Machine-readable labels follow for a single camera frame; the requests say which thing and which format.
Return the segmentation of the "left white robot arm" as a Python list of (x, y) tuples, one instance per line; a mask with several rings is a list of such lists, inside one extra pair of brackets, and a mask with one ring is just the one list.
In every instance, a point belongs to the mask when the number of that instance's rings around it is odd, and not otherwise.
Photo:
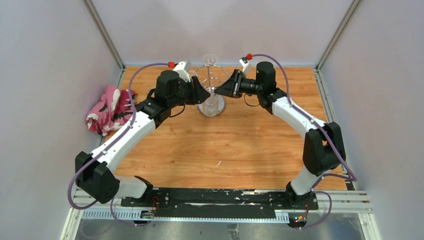
[(210, 97), (197, 76), (174, 70), (161, 72), (156, 87), (135, 108), (135, 115), (103, 146), (91, 153), (80, 152), (75, 157), (76, 186), (94, 199), (106, 204), (114, 198), (131, 197), (140, 206), (149, 206), (153, 193), (141, 177), (116, 177), (114, 172), (124, 157), (149, 133), (157, 129), (178, 106), (198, 105)]

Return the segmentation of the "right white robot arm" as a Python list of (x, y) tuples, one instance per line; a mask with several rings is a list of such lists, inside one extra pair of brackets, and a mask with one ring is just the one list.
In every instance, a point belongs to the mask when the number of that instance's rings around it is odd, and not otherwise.
[(287, 92), (278, 88), (272, 63), (259, 62), (254, 79), (247, 78), (239, 69), (234, 70), (214, 93), (230, 98), (241, 98), (243, 94), (257, 96), (263, 109), (286, 122), (304, 140), (304, 166), (286, 185), (285, 201), (290, 208), (301, 207), (322, 177), (346, 161), (341, 127), (305, 112)]

